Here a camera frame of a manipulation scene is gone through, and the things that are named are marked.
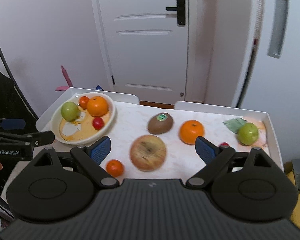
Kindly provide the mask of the green apple front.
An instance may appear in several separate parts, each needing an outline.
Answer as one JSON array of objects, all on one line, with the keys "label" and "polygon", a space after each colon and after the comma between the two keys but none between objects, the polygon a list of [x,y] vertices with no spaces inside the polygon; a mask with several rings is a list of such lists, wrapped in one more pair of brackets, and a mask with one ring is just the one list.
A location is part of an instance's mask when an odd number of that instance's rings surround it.
[{"label": "green apple front", "polygon": [[80,114],[79,107],[72,101],[65,102],[61,107],[61,115],[67,122],[73,122]]}]

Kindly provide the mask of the small tangerine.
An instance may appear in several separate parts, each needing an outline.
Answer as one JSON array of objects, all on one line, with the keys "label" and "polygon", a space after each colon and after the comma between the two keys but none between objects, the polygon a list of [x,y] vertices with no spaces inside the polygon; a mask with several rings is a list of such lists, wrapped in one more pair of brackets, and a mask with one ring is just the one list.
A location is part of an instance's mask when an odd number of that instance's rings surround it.
[{"label": "small tangerine", "polygon": [[125,172],[125,167],[121,163],[121,161],[113,159],[107,162],[106,164],[106,171],[112,176],[112,177],[119,177],[122,176]]},{"label": "small tangerine", "polygon": [[89,98],[87,96],[82,96],[80,97],[79,99],[79,105],[82,109],[87,109],[87,105],[88,105],[88,102],[89,102]]}]

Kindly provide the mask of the brown kiwi with sticker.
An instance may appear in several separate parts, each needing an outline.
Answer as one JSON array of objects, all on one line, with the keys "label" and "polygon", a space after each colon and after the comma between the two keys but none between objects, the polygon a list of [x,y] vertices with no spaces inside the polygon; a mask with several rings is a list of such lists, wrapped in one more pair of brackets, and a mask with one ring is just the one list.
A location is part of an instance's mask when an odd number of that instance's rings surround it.
[{"label": "brown kiwi with sticker", "polygon": [[172,129],[174,120],[168,113],[159,113],[148,122],[147,129],[151,134],[162,134]]}]

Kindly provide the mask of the green apple far right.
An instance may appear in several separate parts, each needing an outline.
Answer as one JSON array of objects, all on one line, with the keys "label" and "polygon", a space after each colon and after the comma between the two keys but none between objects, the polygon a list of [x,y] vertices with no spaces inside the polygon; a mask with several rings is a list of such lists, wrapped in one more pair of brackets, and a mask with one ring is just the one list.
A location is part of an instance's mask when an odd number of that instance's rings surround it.
[{"label": "green apple far right", "polygon": [[237,138],[243,145],[252,145],[259,138],[258,128],[255,124],[247,122],[238,130]]}]

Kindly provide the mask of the green apple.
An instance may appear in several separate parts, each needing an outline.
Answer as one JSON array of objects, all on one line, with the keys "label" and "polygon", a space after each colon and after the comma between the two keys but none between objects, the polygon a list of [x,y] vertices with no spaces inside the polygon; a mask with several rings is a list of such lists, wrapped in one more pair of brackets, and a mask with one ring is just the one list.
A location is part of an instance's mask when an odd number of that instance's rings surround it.
[{"label": "green apple", "polygon": [[61,115],[67,122],[73,122],[80,114],[79,107],[72,101],[65,102],[61,107]]},{"label": "green apple", "polygon": [[243,145],[252,145],[259,138],[258,128],[255,124],[247,122],[238,130],[237,138]]}]

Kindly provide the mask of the orange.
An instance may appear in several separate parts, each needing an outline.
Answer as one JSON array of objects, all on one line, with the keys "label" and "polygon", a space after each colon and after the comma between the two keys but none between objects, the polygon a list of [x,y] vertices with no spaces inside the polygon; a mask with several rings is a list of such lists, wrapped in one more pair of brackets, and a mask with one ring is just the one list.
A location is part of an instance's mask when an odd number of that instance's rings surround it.
[{"label": "orange", "polygon": [[197,137],[203,137],[204,134],[204,126],[197,120],[188,120],[179,129],[180,140],[188,145],[194,145]]},{"label": "orange", "polygon": [[108,103],[102,96],[94,96],[87,103],[87,110],[91,116],[102,117],[108,112]]}]

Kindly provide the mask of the white panel door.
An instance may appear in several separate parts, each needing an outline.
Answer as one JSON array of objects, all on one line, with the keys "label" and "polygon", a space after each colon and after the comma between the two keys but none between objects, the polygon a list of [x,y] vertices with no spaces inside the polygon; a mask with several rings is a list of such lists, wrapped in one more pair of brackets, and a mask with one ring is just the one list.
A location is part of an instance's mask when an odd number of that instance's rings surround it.
[{"label": "white panel door", "polygon": [[176,0],[93,0],[113,89],[142,101],[174,104],[186,92],[188,25]]}]

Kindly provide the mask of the large red yellow apple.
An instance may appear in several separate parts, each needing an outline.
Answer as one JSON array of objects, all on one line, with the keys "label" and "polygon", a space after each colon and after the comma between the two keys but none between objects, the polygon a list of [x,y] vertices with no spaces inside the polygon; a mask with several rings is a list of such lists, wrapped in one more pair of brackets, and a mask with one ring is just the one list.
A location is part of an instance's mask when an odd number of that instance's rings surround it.
[{"label": "large red yellow apple", "polygon": [[143,172],[159,169],[165,162],[166,155],[166,144],[155,135],[140,136],[130,147],[132,164]]}]

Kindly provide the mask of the cream duck print plate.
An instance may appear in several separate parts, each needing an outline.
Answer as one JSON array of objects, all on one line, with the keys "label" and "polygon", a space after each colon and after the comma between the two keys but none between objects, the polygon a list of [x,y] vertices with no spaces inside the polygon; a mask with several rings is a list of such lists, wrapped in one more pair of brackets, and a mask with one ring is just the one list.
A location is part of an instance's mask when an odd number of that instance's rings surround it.
[{"label": "cream duck print plate", "polygon": [[[92,122],[95,118],[91,116],[87,109],[82,109],[79,105],[79,99],[82,96],[93,98],[94,96],[102,96],[108,103],[108,112],[101,118],[104,120],[104,127],[97,131],[93,128]],[[61,107],[65,102],[72,101],[80,109],[81,114],[73,122],[67,122],[61,115]],[[99,92],[90,92],[77,95],[63,102],[54,112],[51,118],[50,131],[55,134],[55,139],[61,143],[69,145],[87,145],[100,139],[108,128],[111,127],[116,115],[116,107],[113,100],[106,94]]]}]

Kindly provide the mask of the red cherry tomato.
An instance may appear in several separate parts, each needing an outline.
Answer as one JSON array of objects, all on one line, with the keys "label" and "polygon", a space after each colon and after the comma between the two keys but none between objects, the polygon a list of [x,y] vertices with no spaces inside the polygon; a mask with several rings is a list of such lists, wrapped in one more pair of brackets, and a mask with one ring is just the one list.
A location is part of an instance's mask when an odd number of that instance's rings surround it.
[{"label": "red cherry tomato", "polygon": [[101,130],[104,127],[104,120],[101,117],[95,117],[92,122],[92,126],[97,131]]},{"label": "red cherry tomato", "polygon": [[229,144],[227,142],[223,142],[219,145],[219,147],[222,147],[222,148],[228,148],[229,147]]}]

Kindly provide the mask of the white wardrobe sliding door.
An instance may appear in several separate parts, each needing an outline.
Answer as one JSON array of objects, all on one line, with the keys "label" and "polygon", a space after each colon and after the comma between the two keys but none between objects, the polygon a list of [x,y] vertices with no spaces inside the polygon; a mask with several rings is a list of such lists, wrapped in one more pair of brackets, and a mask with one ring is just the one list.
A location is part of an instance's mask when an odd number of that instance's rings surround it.
[{"label": "white wardrobe sliding door", "polygon": [[300,158],[300,0],[263,0],[254,66],[240,107],[270,115],[283,162]]}]

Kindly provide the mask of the white tray table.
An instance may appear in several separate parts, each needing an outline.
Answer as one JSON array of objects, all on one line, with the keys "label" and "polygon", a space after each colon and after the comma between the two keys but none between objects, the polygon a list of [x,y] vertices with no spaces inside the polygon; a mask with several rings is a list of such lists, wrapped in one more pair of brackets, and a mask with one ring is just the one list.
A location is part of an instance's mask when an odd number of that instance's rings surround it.
[{"label": "white tray table", "polygon": [[33,163],[38,163],[47,154],[47,166],[40,170],[49,176],[53,165],[67,176],[82,174],[93,184],[99,184],[107,177],[106,165],[111,160],[118,160],[123,165],[123,174],[114,178],[115,183],[129,179],[179,179],[186,183],[199,172],[205,163],[197,154],[193,145],[181,141],[179,130],[189,120],[200,122],[204,127],[204,138],[214,145],[223,142],[238,152],[248,153],[251,147],[239,144],[237,137],[226,126],[225,121],[235,117],[255,120],[262,124],[262,137],[266,144],[261,149],[271,157],[275,165],[282,167],[282,158],[277,138],[270,117],[265,112],[245,109],[206,105],[179,101],[168,111],[173,119],[172,128],[158,139],[164,143],[164,161],[154,171],[139,170],[130,158],[132,144],[144,135],[148,135],[147,124],[151,117],[162,112],[162,109],[142,106],[136,96],[114,92],[101,92],[100,96],[109,103],[109,119],[104,128],[92,138],[83,142],[67,142],[59,136],[59,110],[63,103],[77,102],[81,96],[94,95],[93,90],[70,88],[64,92],[37,120],[39,131],[52,131],[55,134],[53,143],[40,146],[33,151]]}]

